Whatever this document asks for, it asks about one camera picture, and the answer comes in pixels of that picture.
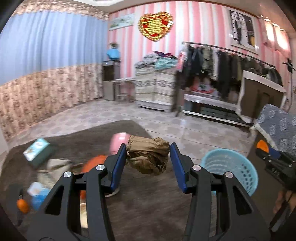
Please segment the operator right hand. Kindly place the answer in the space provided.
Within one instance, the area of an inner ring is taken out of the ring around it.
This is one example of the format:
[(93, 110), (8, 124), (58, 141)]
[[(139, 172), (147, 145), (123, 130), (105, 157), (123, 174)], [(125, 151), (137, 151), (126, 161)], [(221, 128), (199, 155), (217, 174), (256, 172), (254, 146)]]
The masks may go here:
[(280, 190), (278, 192), (277, 199), (275, 201), (275, 206), (273, 208), (274, 214), (276, 214), (280, 210), (284, 202), (288, 202), (291, 195), (292, 195), (292, 192), (290, 190)]

